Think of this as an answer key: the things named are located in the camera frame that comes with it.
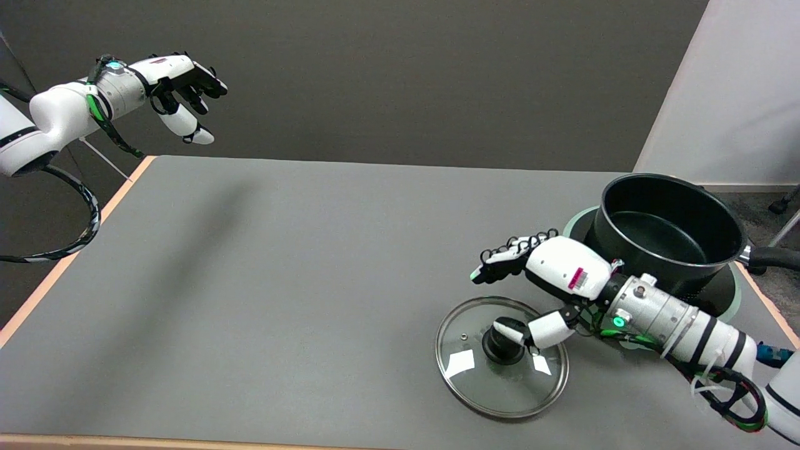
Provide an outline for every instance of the pot handle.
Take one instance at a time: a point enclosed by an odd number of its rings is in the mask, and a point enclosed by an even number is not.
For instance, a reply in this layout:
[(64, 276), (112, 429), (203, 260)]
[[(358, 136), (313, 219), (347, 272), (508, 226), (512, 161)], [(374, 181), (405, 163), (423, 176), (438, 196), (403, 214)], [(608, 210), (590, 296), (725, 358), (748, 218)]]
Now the pot handle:
[(800, 271), (800, 251), (788, 248), (756, 247), (750, 250), (749, 267), (783, 267)]

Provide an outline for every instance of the gray table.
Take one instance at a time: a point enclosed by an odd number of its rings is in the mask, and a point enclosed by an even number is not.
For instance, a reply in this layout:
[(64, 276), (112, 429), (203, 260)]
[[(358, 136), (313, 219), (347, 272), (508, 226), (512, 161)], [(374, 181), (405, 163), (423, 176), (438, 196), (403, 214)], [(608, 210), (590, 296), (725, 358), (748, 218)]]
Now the gray table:
[[(617, 175), (155, 159), (0, 350), (0, 432), (792, 448), (698, 409), (664, 361), (577, 336), (566, 390), (533, 420), (488, 420), (446, 389), (434, 337), (452, 307), (489, 294), (557, 305), (523, 277), (474, 286), (480, 250), (563, 227)], [(733, 324), (790, 345), (742, 284)]]

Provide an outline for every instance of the white wall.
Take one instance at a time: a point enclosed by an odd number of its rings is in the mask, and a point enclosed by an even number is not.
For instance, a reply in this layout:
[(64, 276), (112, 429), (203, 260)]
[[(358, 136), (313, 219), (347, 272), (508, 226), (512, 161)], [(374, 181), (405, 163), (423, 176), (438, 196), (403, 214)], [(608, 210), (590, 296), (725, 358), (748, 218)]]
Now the white wall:
[(709, 2), (634, 170), (800, 183), (800, 1)]

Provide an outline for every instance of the glass lid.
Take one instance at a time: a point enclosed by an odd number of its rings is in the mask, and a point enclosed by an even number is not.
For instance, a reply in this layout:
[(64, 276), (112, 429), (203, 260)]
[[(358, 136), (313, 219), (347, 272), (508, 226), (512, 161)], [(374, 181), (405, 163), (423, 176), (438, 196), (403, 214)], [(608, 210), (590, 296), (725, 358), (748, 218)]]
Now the glass lid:
[(456, 307), (436, 338), (439, 370), (467, 406), (502, 419), (532, 416), (561, 395), (569, 373), (564, 344), (537, 355), (497, 333), (500, 317), (527, 324), (540, 315), (505, 297), (479, 297)]

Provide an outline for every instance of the lid rim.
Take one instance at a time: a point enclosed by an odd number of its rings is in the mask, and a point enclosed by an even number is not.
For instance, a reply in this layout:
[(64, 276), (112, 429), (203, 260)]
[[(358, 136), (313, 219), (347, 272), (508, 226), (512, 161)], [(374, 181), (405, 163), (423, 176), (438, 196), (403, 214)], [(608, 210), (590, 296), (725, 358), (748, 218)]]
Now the lid rim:
[(514, 299), (510, 299), (508, 297), (503, 297), (500, 295), (485, 295), (482, 297), (475, 297), (473, 299), (468, 299), (466, 302), (459, 304), (457, 307), (453, 308), (442, 322), (439, 324), (439, 328), (436, 331), (436, 364), (439, 367), (439, 375), (442, 376), (442, 379), (445, 381), (445, 384), (450, 389), (451, 392), (461, 400), (467, 407), (473, 409), (474, 411), (484, 415), (489, 416), (493, 419), (524, 419), (531, 416), (536, 416), (537, 414), (541, 413), (545, 409), (547, 409), (551, 404), (561, 396), (564, 392), (564, 387), (566, 386), (566, 381), (569, 379), (570, 376), (570, 358), (566, 353), (566, 347), (564, 343), (558, 344), (555, 347), (558, 349), (558, 356), (561, 359), (561, 374), (558, 377), (558, 382), (556, 383), (554, 389), (544, 398), (544, 400), (536, 407), (532, 408), (528, 411), (524, 412), (504, 412), (504, 411), (497, 411), (492, 408), (487, 408), (478, 404), (471, 400), (470, 398), (466, 397), (462, 394), (454, 385), (453, 382), (445, 377), (446, 368), (442, 363), (442, 337), (443, 331), (445, 330), (446, 326), (450, 324), (454, 317), (457, 317), (462, 311), (465, 311), (467, 307), (470, 306), (471, 303), (475, 303), (479, 300), (494, 300), (498, 303), (506, 303), (512, 305), (514, 307), (518, 307), (522, 310), (527, 310), (528, 312), (532, 313), (532, 315), (536, 317), (541, 317), (542, 315), (534, 310), (532, 307), (519, 302)]

